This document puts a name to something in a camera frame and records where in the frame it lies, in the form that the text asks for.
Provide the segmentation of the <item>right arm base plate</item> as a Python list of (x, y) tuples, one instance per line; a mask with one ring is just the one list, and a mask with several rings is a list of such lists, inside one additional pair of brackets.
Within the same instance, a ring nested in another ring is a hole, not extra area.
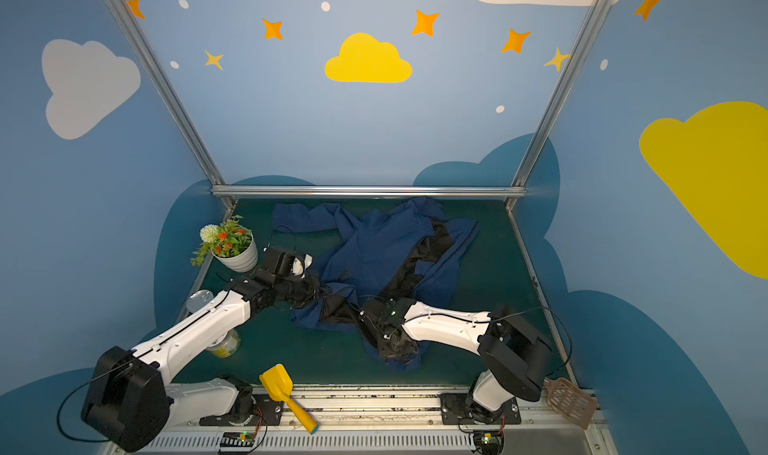
[(496, 410), (483, 407), (469, 394), (442, 393), (439, 395), (439, 401), (444, 425), (519, 425), (521, 423), (520, 410), (515, 397), (505, 401)]

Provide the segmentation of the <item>navy blue zip jacket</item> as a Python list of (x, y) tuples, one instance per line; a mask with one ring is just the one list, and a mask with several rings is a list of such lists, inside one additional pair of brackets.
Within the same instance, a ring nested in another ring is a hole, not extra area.
[(314, 208), (279, 203), (272, 227), (292, 234), (335, 230), (341, 237), (312, 265), (330, 294), (294, 309), (293, 323), (358, 332), (370, 355), (398, 371), (418, 368), (428, 345), (414, 342), (399, 351), (385, 348), (383, 337), (360, 315), (364, 303), (411, 298), (448, 306), (458, 285), (461, 259), (479, 232), (475, 220), (450, 219), (437, 201), (426, 197), (360, 216), (339, 203)]

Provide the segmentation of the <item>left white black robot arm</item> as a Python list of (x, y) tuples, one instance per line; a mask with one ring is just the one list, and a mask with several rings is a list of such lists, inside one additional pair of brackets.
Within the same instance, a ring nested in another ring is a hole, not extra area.
[(127, 452), (147, 446), (164, 429), (216, 418), (254, 419), (252, 388), (236, 377), (173, 386), (200, 353), (278, 301), (304, 306), (327, 294), (314, 275), (274, 283), (234, 280), (203, 308), (130, 350), (114, 346), (98, 359), (81, 409), (82, 421)]

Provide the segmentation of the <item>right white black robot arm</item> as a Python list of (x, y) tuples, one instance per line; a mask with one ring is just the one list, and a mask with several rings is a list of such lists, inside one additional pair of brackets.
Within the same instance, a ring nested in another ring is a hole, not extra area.
[(428, 342), (478, 356), (486, 370), (469, 392), (467, 410), (479, 417), (513, 398), (541, 397), (552, 348), (523, 315), (506, 306), (459, 312), (410, 298), (370, 299), (359, 311), (358, 329), (381, 359), (402, 367), (416, 363)]

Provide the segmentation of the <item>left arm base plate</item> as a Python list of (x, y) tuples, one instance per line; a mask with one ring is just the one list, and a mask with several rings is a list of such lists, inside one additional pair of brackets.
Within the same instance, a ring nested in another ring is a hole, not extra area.
[(203, 417), (199, 420), (199, 425), (255, 427), (261, 424), (269, 427), (278, 426), (284, 408), (283, 402), (274, 401), (267, 394), (255, 393), (239, 396), (228, 413)]

